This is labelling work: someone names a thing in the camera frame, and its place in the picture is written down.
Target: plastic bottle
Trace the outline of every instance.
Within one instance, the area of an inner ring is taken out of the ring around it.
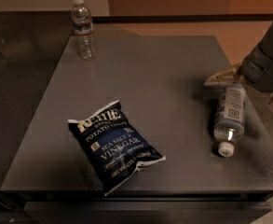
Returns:
[[[223,157],[233,155],[234,145],[244,134],[246,96],[240,85],[226,86],[221,90],[213,134]]]
[[[83,0],[74,0],[71,18],[80,57],[83,60],[95,59],[97,57],[97,46],[91,13]]]

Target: robotic arm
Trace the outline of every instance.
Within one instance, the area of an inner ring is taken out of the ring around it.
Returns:
[[[245,78],[261,92],[273,93],[273,23],[263,39],[242,61],[209,77],[204,85],[228,85],[240,83]],[[273,95],[269,102],[273,111]]]

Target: bottle cap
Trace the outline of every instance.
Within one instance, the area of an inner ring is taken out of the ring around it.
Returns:
[[[223,157],[231,157],[233,155],[235,147],[228,142],[221,142],[219,144],[219,153]]]
[[[75,5],[81,5],[84,4],[83,0],[73,0]]]

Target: snack package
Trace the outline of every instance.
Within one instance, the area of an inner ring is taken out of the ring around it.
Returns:
[[[114,101],[88,119],[68,119],[70,130],[103,183],[105,196],[135,172],[166,159],[129,124],[120,109],[120,102]]]

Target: qr code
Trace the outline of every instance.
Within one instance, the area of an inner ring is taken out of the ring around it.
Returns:
[[[239,118],[238,110],[229,109],[229,117],[238,119]]]
[[[95,152],[98,148],[100,147],[100,145],[99,145],[99,143],[98,142],[95,142],[95,143],[93,143],[92,145],[91,145],[91,150],[93,151],[93,152]]]

